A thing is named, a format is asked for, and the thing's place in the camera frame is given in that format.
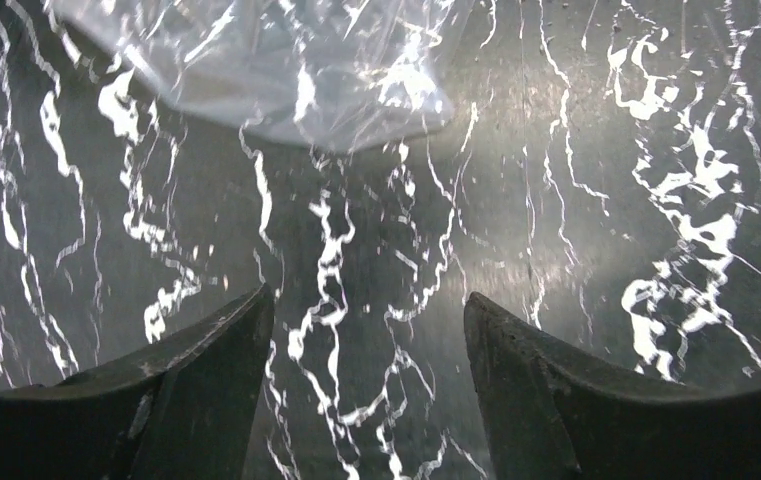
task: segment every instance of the dark plastic piece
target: dark plastic piece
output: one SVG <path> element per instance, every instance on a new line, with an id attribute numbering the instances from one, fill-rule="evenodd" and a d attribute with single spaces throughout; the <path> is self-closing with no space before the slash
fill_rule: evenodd
<path id="1" fill-rule="evenodd" d="M 465 335 L 497 480 L 761 480 L 761 390 L 645 377 L 477 293 Z"/>
<path id="2" fill-rule="evenodd" d="M 0 479 L 237 479 L 274 322 L 267 286 L 53 387 L 0 393 Z"/>

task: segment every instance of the metal surface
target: metal surface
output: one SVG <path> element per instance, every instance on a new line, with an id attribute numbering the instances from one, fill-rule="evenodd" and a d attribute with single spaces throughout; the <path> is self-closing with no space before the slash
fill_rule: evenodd
<path id="1" fill-rule="evenodd" d="M 447 129 L 328 155 L 176 114 L 0 2 L 0 389 L 257 277 L 276 350 L 246 478 L 491 478 L 474 290 L 650 377 L 761 386 L 761 1 L 487 0 L 449 72 Z"/>

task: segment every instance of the clear plastic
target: clear plastic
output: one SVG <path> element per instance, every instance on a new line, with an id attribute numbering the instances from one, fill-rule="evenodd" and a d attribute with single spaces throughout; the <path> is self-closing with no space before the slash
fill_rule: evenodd
<path id="1" fill-rule="evenodd" d="M 46 0 L 178 110 L 352 152 L 448 123 L 474 0 Z"/>

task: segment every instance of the plastic bag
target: plastic bag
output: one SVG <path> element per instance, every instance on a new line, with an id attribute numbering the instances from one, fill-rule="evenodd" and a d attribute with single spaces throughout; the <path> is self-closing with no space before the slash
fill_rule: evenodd
<path id="1" fill-rule="evenodd" d="M 474 0 L 48 0 L 163 101 L 271 140 L 352 152 L 441 127 Z"/>

